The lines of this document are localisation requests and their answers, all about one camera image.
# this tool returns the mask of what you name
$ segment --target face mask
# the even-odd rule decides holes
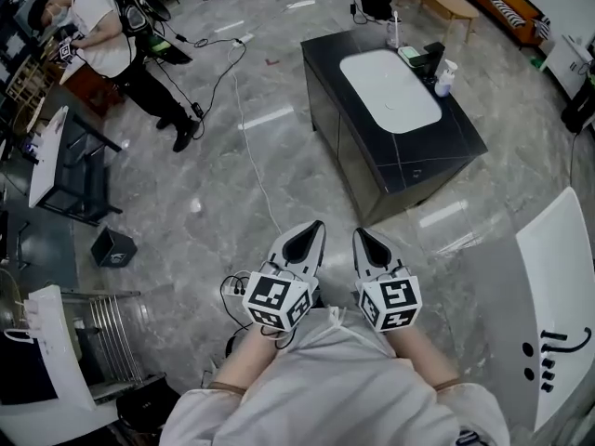
[[[68,18],[68,8],[67,7],[60,7],[58,15],[54,15],[51,11],[49,11],[49,13],[52,16],[52,25],[53,26],[62,26],[64,21],[66,21],[66,19]]]

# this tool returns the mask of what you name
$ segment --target white shirt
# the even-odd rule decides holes
[[[71,10],[74,24],[84,36],[92,34],[111,11],[118,14],[113,0],[73,0]],[[113,78],[130,66],[136,55],[135,39],[120,33],[111,40],[86,48],[82,57],[96,72]]]
[[[436,393],[395,359],[361,313],[312,310],[242,397],[191,390],[160,446],[509,446],[496,398],[461,384]]]

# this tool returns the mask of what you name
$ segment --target white bottle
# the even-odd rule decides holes
[[[458,69],[458,66],[450,59],[445,59],[444,62],[448,65],[448,68],[443,71],[434,87],[436,95],[440,98],[445,98],[450,94],[450,87],[455,81],[455,71]]]
[[[387,45],[397,49],[399,47],[399,16],[396,10],[393,16],[394,23],[391,20],[387,22]]]

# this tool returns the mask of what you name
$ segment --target logo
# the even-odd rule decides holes
[[[113,264],[120,264],[125,259],[126,259],[126,254],[125,253],[115,253],[113,255],[110,255],[110,261],[112,261]]]

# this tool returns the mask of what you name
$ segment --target orange sofa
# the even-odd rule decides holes
[[[519,17],[525,20],[524,24],[516,27],[513,26],[509,19],[498,10],[494,0],[473,1],[481,5],[500,21],[521,46],[539,46],[543,43],[544,37],[539,35],[540,31],[536,28],[536,20],[543,19],[544,24],[547,25],[549,25],[549,21],[545,19],[543,13],[528,0],[501,0],[501,2],[510,7]]]

